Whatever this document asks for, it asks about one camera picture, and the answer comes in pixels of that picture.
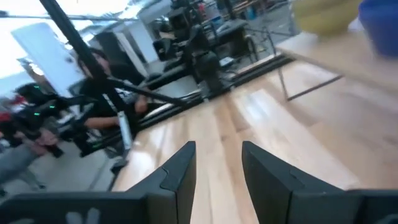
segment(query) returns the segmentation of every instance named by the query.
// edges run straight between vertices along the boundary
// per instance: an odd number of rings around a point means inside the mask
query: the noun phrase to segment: white object
[[[234,62],[234,59],[233,59],[233,58],[231,58],[231,57],[225,57],[225,58],[223,58],[223,59],[220,60],[220,65],[221,65],[222,67],[224,67],[224,66],[227,66],[227,65],[229,65],[229,64],[231,64],[231,63],[233,63],[233,62]]]
[[[361,21],[359,21],[358,17],[348,25],[348,30],[352,31],[362,31],[364,30]]]
[[[124,144],[124,151],[128,152],[132,146],[130,125],[127,121],[126,115],[124,114],[124,111],[118,112],[118,118]]]
[[[84,78],[69,51],[46,23],[21,27],[11,32],[30,59],[44,72],[55,91],[71,97],[68,87]]]

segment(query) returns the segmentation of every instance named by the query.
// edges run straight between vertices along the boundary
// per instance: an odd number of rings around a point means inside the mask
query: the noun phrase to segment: metal frame
[[[293,12],[292,12],[292,5],[291,5],[292,1],[293,1],[293,0],[289,0],[289,1],[288,1],[288,4],[289,4],[289,5],[288,5],[288,7],[289,7],[289,21],[290,21],[290,22],[289,22],[289,30],[290,30],[291,32],[293,32],[293,28],[294,28],[294,26],[293,26],[294,14],[293,14]],[[271,33],[272,33],[272,32],[269,31],[269,30],[267,29],[267,27],[265,27],[265,31],[264,31],[264,32],[266,33],[267,38],[269,39],[269,42],[271,43],[271,47],[272,47],[272,51],[273,51],[274,55],[278,55],[278,53],[277,53],[277,51],[276,51],[276,48],[275,48],[275,44],[274,44],[274,42],[273,42],[272,39],[271,39]],[[293,96],[289,96],[289,93],[287,92],[286,83],[285,83],[285,78],[284,78],[284,74],[283,74],[283,72],[282,72],[282,67],[279,67],[279,68],[278,68],[278,77],[279,77],[279,80],[280,80],[280,84],[282,85],[282,91],[283,91],[283,93],[284,93],[285,100],[291,101],[291,100],[294,100],[294,99],[296,99],[296,98],[298,98],[298,97],[300,97],[300,96],[303,96],[303,95],[305,95],[305,94],[307,94],[307,93],[310,93],[310,92],[312,92],[312,91],[314,91],[314,90],[317,90],[317,89],[319,89],[319,88],[321,88],[321,87],[324,87],[324,86],[326,86],[326,85],[329,85],[329,84],[331,84],[331,83],[333,83],[333,82],[339,80],[339,79],[342,78],[343,76],[342,76],[342,75],[339,75],[339,76],[337,76],[337,77],[335,77],[335,78],[332,78],[331,80],[328,80],[328,81],[323,82],[323,83],[321,83],[321,84],[319,84],[319,85],[316,85],[316,86],[314,86],[314,87],[311,87],[311,88],[309,88],[309,89],[307,89],[307,90],[304,90],[304,91],[302,91],[302,92],[300,92],[300,93],[294,94]]]
[[[284,74],[282,73],[282,68],[278,68],[278,76],[279,76],[280,84],[282,85],[282,90],[283,90],[283,92],[284,92],[285,99],[286,99],[287,101],[294,100],[294,99],[296,99],[296,98],[298,98],[298,97],[300,97],[300,96],[302,96],[302,95],[305,95],[305,94],[307,94],[307,93],[310,93],[310,92],[312,92],[312,91],[314,91],[314,90],[317,90],[317,89],[319,89],[319,88],[321,88],[321,87],[324,87],[324,86],[326,86],[326,85],[329,85],[329,84],[331,84],[331,83],[333,83],[333,82],[339,80],[340,78],[343,78],[342,75],[339,75],[339,76],[337,76],[337,77],[335,77],[335,78],[332,78],[331,80],[328,80],[328,81],[323,82],[323,83],[321,83],[321,84],[319,84],[319,85],[316,85],[316,86],[314,86],[314,87],[311,87],[311,88],[309,88],[309,89],[307,89],[307,90],[304,90],[304,91],[302,91],[302,92],[300,92],[300,93],[294,94],[293,96],[289,96],[289,94],[287,93],[286,84],[285,84],[285,79],[284,79]]]

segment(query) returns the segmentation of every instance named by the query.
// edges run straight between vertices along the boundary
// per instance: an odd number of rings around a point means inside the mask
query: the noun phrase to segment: camera rig
[[[24,105],[21,110],[10,111],[3,114],[0,119],[0,131],[4,135],[4,139],[9,142],[16,142],[13,147],[22,144],[14,135],[19,131],[24,134],[27,139],[35,141],[41,137],[40,129],[49,117],[58,116],[61,111],[69,109],[74,105],[86,105],[86,110],[79,116],[73,117],[68,122],[68,129],[60,133],[62,139],[71,139],[73,134],[84,130],[84,122],[90,117],[90,113],[94,109],[95,100],[85,97],[76,96],[73,98],[65,98],[56,94],[47,95],[48,101],[41,105]],[[57,146],[47,146],[48,150],[55,156],[60,157],[63,152]]]

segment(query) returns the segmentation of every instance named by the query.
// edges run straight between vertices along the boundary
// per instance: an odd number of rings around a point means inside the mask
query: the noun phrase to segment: light wood surface
[[[376,55],[363,32],[325,39],[303,32],[279,44],[277,49],[347,78],[398,91],[398,60]]]
[[[306,63],[284,68],[294,94],[334,77]],[[276,72],[138,134],[114,190],[123,191],[197,142],[192,224],[258,223],[244,181],[242,141],[343,189],[398,187],[398,97],[342,78],[294,101]]]

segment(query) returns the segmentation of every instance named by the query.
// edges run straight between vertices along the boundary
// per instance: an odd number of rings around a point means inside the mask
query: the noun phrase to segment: black pole
[[[109,81],[109,83],[111,83],[116,88],[120,88],[122,90],[131,91],[133,93],[137,93],[137,94],[140,94],[142,96],[146,96],[146,97],[152,98],[153,100],[161,100],[161,101],[172,103],[172,104],[176,104],[176,105],[184,105],[186,103],[185,101],[183,101],[183,100],[181,100],[179,98],[173,98],[173,97],[165,96],[165,95],[162,95],[162,94],[159,94],[159,93],[156,93],[156,92],[145,90],[143,88],[140,88],[139,86],[125,84],[121,80],[108,79],[108,81]]]
[[[59,6],[56,0],[40,0],[45,10],[48,12],[54,23],[59,27],[65,37],[68,39],[70,45],[79,55],[81,60],[85,63],[88,70],[94,77],[95,85],[98,88],[102,88],[104,94],[106,94],[112,101],[114,107],[118,112],[124,111],[129,121],[130,127],[134,128],[137,126],[136,120],[131,112],[127,109],[127,105],[120,98],[113,86],[107,83],[107,75],[104,70],[98,64],[93,54],[90,52],[86,43],[81,39],[80,34],[75,29],[73,24],[68,19],[62,8]]]
[[[232,19],[236,19],[236,15],[234,13],[234,9],[233,9],[231,1],[230,0],[224,0],[224,5],[226,7],[226,10],[228,11],[229,19],[231,19],[231,20]]]

